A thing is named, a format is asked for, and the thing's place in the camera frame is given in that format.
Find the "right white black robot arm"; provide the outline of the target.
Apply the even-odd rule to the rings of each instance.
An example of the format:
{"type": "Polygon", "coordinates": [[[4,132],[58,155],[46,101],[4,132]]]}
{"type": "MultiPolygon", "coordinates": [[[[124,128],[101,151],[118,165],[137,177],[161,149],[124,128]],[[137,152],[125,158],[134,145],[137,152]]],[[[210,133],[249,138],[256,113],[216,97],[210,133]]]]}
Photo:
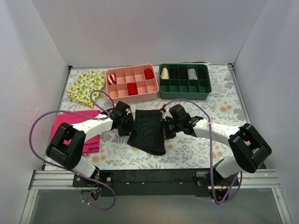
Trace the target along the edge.
{"type": "Polygon", "coordinates": [[[252,124],[238,127],[211,123],[200,116],[191,117],[182,105],[175,105],[165,112],[162,129],[166,139],[175,138],[177,133],[183,132],[231,148],[233,156],[219,161],[213,165],[212,171],[199,178],[206,184],[220,186],[242,171],[254,173],[272,153],[271,147],[252,124]]]}

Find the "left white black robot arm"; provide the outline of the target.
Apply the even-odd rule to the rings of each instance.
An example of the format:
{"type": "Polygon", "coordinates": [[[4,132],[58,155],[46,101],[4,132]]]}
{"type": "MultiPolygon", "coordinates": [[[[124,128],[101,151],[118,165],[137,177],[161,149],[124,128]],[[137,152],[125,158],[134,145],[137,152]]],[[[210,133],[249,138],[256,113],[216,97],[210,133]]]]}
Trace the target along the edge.
{"type": "Polygon", "coordinates": [[[129,135],[135,129],[130,106],[121,101],[89,120],[73,125],[60,124],[46,155],[66,170],[83,175],[83,181],[88,186],[96,186],[100,180],[100,169],[82,156],[83,147],[91,138],[114,129],[120,135],[129,135]]]}

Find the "black striped underwear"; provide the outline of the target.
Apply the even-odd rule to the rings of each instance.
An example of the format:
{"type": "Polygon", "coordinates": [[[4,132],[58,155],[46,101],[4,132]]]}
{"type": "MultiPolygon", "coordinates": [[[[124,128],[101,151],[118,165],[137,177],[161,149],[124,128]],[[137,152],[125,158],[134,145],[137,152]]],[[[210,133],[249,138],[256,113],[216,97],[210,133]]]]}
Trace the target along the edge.
{"type": "Polygon", "coordinates": [[[166,154],[162,117],[160,110],[136,110],[135,130],[130,134],[127,144],[151,155],[166,154]]]}

